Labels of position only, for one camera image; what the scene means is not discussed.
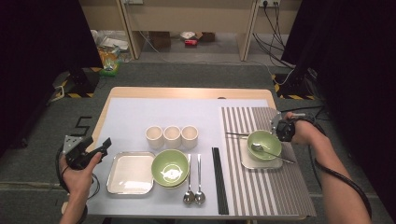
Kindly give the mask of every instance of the power outlet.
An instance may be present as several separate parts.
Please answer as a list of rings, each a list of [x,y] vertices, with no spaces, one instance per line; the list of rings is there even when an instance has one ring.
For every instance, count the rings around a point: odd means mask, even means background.
[[[264,7],[264,1],[266,1],[268,3],[267,7],[279,7],[280,6],[280,0],[260,0],[259,7]]]

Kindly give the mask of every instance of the black curtain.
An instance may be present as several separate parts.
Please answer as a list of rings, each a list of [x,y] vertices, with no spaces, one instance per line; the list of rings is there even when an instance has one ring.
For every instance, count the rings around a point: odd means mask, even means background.
[[[343,141],[396,221],[396,1],[333,1],[331,13],[314,2],[303,1],[284,59],[318,72]]]
[[[2,1],[0,156],[26,137],[62,72],[101,67],[78,0]]]

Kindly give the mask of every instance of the green bowl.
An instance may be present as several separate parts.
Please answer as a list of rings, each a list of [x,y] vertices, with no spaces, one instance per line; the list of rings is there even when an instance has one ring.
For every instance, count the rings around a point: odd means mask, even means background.
[[[276,157],[272,156],[264,151],[256,151],[251,149],[251,145],[253,143],[262,145],[262,148],[270,152],[274,155],[279,156],[282,152],[282,145],[280,144],[279,139],[275,135],[265,131],[265,130],[258,130],[256,132],[251,133],[247,138],[247,148],[248,151],[256,158],[264,161],[273,160]]]
[[[189,171],[186,155],[177,149],[160,152],[151,164],[151,173],[155,182],[166,188],[179,186],[186,180]]]

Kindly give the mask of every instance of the black chopsticks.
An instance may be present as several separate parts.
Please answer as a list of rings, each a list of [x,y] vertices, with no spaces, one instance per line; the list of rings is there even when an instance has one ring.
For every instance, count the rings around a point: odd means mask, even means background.
[[[234,134],[234,135],[248,136],[248,133],[227,133],[227,134]]]
[[[227,195],[225,193],[224,178],[221,169],[221,160],[218,147],[212,147],[213,163],[215,165],[216,190],[218,192],[218,209],[220,215],[230,215]]]

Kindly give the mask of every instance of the person's left hand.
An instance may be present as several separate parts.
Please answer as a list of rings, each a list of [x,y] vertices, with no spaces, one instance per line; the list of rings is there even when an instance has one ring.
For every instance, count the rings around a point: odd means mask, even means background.
[[[101,160],[101,157],[102,153],[96,153],[84,170],[71,169],[67,166],[65,155],[61,157],[60,169],[61,172],[64,172],[64,183],[68,187],[70,194],[77,194],[88,197],[92,184],[92,171],[96,164],[99,162],[99,160]]]

